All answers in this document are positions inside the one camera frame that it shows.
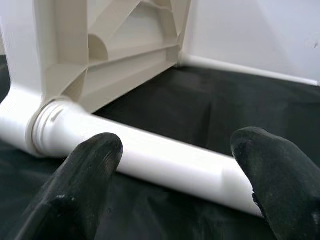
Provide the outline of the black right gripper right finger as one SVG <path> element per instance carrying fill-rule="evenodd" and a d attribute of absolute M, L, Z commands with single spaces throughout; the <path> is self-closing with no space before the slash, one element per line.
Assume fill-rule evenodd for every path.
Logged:
<path fill-rule="evenodd" d="M 320 169 L 293 142 L 258 127 L 236 130 L 233 157 L 278 240 L 320 238 Z"/>

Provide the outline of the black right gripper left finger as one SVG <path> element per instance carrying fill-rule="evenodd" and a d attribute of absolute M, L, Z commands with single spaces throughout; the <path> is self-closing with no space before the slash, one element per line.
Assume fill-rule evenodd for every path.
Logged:
<path fill-rule="evenodd" d="M 114 133 L 100 133 L 79 144 L 42 186 L 6 239 L 93 240 L 123 150 Z"/>

